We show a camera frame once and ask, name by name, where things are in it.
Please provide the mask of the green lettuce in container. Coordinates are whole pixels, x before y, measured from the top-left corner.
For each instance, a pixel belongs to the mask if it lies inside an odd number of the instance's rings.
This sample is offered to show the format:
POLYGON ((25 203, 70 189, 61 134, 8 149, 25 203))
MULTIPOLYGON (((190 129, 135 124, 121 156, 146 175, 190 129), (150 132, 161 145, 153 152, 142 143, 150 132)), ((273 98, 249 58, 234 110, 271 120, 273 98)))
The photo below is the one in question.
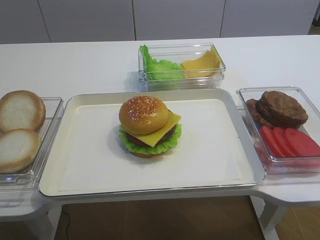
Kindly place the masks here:
POLYGON ((184 78, 183 68, 170 60, 154 59, 146 45, 141 45, 139 50, 142 54, 144 71, 148 73, 150 81, 179 80, 184 78))

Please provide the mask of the rear brown meat patty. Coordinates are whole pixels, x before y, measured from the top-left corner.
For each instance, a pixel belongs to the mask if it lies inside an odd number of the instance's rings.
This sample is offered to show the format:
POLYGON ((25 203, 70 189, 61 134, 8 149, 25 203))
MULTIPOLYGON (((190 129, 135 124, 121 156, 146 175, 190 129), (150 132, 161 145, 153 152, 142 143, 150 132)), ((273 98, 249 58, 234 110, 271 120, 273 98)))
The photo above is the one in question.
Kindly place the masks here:
POLYGON ((263 118, 262 115, 258 112, 257 107, 256 107, 257 102, 258 101, 253 98, 251 98, 245 102, 245 104, 248 108, 248 111, 251 114, 251 117, 260 126, 267 126, 268 128, 273 129, 275 126, 272 123, 270 123, 269 121, 267 121, 265 118, 263 118))

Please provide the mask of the clear left bun container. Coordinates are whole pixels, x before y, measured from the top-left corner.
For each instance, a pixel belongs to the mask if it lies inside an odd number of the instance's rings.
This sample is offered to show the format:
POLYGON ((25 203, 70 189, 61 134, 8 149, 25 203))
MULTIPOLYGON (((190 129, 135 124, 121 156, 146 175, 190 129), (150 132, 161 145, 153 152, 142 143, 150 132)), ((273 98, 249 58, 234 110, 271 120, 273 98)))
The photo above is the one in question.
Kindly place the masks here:
POLYGON ((32 164, 17 173, 0 175, 0 191, 29 191, 37 188, 50 153, 52 143, 63 117, 63 100, 60 97, 43 97, 46 109, 45 120, 37 131, 41 145, 32 164))

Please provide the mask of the front brown meat patty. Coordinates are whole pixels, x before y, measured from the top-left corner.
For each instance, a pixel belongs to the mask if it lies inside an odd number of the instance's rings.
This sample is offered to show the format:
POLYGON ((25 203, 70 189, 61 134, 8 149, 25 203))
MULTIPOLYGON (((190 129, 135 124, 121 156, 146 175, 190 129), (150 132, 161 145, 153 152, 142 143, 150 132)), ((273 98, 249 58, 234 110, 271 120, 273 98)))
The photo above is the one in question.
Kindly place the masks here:
POLYGON ((293 97, 280 91, 265 91, 256 103, 260 115, 275 127, 298 129, 309 116, 293 97))

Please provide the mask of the cheese slices in container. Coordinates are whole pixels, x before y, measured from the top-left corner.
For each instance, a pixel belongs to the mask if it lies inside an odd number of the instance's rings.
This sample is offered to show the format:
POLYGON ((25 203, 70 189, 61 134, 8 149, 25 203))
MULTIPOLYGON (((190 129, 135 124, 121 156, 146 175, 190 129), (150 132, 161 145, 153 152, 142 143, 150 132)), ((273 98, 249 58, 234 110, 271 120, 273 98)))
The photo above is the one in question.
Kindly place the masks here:
POLYGON ((221 59, 214 47, 207 50, 201 57, 183 61, 181 67, 186 79, 213 77, 219 72, 221 59))

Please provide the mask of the bottom bun of burger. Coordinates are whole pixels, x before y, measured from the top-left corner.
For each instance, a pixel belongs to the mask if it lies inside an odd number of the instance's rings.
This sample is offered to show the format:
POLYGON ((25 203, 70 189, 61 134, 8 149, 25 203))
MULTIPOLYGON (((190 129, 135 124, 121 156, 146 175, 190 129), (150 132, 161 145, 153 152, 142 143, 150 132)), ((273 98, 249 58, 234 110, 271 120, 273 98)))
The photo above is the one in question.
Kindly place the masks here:
POLYGON ((130 152, 132 155, 137 156, 137 157, 141 157, 141 158, 153 158, 156 156, 161 156, 163 155, 163 153, 159 153, 159 154, 144 154, 144 153, 139 153, 139 152, 130 152))

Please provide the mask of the white rectangular serving tray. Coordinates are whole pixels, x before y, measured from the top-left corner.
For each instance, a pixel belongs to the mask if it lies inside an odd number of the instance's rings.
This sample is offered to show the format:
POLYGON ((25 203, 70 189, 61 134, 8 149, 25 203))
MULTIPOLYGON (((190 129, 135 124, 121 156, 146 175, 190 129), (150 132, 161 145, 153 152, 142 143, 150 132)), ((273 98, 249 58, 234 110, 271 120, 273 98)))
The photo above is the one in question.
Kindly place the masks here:
POLYGON ((86 94, 65 107, 38 184, 46 197, 150 195, 240 189, 266 171, 231 95, 220 88, 154 91, 181 116, 178 145, 140 158, 119 138, 119 110, 133 92, 86 94))

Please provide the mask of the middle red tomato slice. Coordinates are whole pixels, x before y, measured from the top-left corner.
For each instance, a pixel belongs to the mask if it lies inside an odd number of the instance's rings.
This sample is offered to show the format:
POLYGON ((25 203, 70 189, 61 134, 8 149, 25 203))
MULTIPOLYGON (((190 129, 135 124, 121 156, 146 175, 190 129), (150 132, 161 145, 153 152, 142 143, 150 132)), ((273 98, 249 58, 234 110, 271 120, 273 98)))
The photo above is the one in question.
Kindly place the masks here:
POLYGON ((272 130, 273 138, 285 157, 295 157, 295 153, 289 148, 285 140, 285 129, 281 127, 274 127, 272 130))

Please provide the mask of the clear patty tomato container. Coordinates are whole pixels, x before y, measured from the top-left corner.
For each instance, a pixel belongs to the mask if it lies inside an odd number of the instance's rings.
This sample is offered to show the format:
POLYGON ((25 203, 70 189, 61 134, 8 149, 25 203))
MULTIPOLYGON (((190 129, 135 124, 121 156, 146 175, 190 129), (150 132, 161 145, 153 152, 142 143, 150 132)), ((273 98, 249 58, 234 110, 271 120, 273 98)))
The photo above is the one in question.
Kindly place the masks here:
POLYGON ((269 91, 283 92, 301 104, 308 114, 308 120, 296 130, 308 135, 320 146, 320 112, 299 87, 241 88, 237 90, 241 103, 240 109, 243 111, 245 125, 266 172, 268 174, 318 173, 320 171, 320 156, 276 157, 268 148, 260 133, 262 126, 253 120, 246 101, 249 99, 258 101, 264 92, 269 91))

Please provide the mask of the clear lettuce cheese container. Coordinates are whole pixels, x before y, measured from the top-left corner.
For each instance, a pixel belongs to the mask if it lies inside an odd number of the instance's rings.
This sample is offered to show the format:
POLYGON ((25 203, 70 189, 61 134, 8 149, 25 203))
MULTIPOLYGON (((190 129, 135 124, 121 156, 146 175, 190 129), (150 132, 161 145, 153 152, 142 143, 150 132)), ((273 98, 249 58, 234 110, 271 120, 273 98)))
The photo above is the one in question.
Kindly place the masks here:
MULTIPOLYGON (((160 61, 169 60, 181 66, 181 63, 187 60, 196 60, 206 51, 210 51, 212 47, 216 47, 212 43, 188 43, 188 44, 172 44, 172 45, 147 45, 150 55, 160 61)), ((225 78, 226 65, 220 57, 220 69, 218 73, 211 77, 201 78, 185 78, 184 70, 183 79, 171 80, 149 80, 148 73, 144 70, 143 56, 138 49, 138 73, 139 83, 145 91, 164 91, 164 90, 185 90, 185 89, 211 89, 219 88, 225 78)))

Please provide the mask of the bun half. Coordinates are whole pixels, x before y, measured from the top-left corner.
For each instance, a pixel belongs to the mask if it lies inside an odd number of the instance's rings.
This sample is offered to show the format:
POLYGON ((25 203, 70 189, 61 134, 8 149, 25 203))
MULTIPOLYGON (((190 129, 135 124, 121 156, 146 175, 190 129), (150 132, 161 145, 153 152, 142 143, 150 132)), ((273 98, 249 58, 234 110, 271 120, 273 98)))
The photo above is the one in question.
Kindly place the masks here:
POLYGON ((17 173, 34 162, 42 143, 30 129, 14 129, 0 135, 0 172, 17 173))
POLYGON ((164 127, 169 119, 167 106, 158 98, 135 96, 122 104, 119 121, 125 130, 136 135, 148 135, 164 127))
POLYGON ((12 91, 0 99, 0 130, 38 131, 44 124, 46 107, 43 100, 28 90, 12 91))

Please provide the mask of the right red tomato slice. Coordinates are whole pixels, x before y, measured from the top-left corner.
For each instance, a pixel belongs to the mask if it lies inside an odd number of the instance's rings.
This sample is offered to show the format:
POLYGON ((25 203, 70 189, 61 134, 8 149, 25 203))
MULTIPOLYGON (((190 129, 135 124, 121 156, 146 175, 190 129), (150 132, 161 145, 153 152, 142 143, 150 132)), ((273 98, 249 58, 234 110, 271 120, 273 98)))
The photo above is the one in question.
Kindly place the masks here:
POLYGON ((316 157, 320 155, 320 146, 311 137, 297 129, 285 129, 284 139, 288 147, 298 157, 316 157))

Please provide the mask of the lettuce leaf on burger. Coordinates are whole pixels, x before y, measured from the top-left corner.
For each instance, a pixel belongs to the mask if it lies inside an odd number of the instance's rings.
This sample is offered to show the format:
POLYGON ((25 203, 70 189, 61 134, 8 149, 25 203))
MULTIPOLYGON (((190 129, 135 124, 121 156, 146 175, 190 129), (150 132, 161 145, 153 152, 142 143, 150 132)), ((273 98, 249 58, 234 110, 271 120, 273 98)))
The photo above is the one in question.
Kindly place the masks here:
POLYGON ((168 151, 171 148, 174 148, 178 145, 178 140, 182 134, 182 125, 177 123, 176 129, 173 132, 173 135, 165 139, 162 143, 157 144, 154 147, 151 146, 140 146, 136 143, 133 143, 129 140, 127 133, 123 129, 119 129, 119 137, 125 147, 133 153, 145 154, 145 155, 158 155, 168 151))

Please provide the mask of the left red tomato slice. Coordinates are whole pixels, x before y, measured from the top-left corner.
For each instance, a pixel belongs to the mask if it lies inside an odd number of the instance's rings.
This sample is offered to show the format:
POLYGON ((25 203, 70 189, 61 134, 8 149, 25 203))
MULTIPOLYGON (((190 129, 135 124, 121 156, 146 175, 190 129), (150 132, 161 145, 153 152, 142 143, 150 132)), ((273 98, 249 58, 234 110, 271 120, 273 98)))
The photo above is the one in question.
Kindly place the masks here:
POLYGON ((273 155, 276 157, 284 158, 285 154, 280 149, 280 147, 277 145, 277 143, 273 137, 272 129, 263 125, 259 131, 260 131, 261 136, 263 137, 265 143, 267 144, 268 148, 273 153, 273 155))

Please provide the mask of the red tomato slice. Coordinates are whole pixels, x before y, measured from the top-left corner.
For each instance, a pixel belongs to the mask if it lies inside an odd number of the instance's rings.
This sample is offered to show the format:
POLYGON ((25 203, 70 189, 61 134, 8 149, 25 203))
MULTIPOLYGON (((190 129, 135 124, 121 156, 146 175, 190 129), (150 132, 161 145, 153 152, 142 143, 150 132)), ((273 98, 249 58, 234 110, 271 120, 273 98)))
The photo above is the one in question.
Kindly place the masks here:
POLYGON ((297 129, 285 129, 284 139, 288 147, 298 157, 316 157, 320 155, 320 146, 311 137, 297 129))
POLYGON ((280 147, 277 145, 277 143, 273 137, 272 129, 263 125, 259 131, 260 131, 261 136, 263 137, 265 143, 267 144, 268 148, 273 153, 273 155, 276 157, 284 158, 285 154, 280 149, 280 147))
POLYGON ((295 153, 289 148, 285 140, 285 129, 281 127, 274 127, 272 130, 273 138, 285 157, 295 157, 295 153))

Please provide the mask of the cheese slice on burger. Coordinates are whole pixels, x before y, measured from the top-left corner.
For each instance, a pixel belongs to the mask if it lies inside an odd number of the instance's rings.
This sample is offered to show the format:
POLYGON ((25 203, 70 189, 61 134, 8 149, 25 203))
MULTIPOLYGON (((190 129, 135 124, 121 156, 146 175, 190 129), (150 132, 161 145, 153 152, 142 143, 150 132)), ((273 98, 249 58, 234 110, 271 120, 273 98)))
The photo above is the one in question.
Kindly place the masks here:
POLYGON ((141 142, 154 147, 157 142, 181 120, 181 118, 182 117, 180 115, 177 115, 169 110, 166 124, 162 128, 150 134, 133 134, 129 130, 126 130, 122 125, 120 125, 120 129, 124 130, 126 133, 130 134, 141 142))

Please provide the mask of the brown meat patty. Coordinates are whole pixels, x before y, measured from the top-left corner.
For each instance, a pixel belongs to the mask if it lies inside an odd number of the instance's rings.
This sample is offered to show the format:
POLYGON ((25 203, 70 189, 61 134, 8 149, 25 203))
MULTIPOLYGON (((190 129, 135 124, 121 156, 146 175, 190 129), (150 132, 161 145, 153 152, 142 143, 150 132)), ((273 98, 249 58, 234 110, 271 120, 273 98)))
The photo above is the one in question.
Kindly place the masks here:
POLYGON ((265 118, 263 118, 262 115, 258 112, 257 107, 256 107, 257 102, 258 101, 253 98, 251 98, 245 102, 245 104, 248 108, 248 111, 251 114, 251 117, 260 126, 267 126, 268 128, 273 129, 275 126, 272 123, 270 123, 269 121, 267 121, 265 118))
POLYGON ((275 127, 298 129, 309 116, 293 97, 280 91, 265 91, 256 103, 260 115, 275 127))

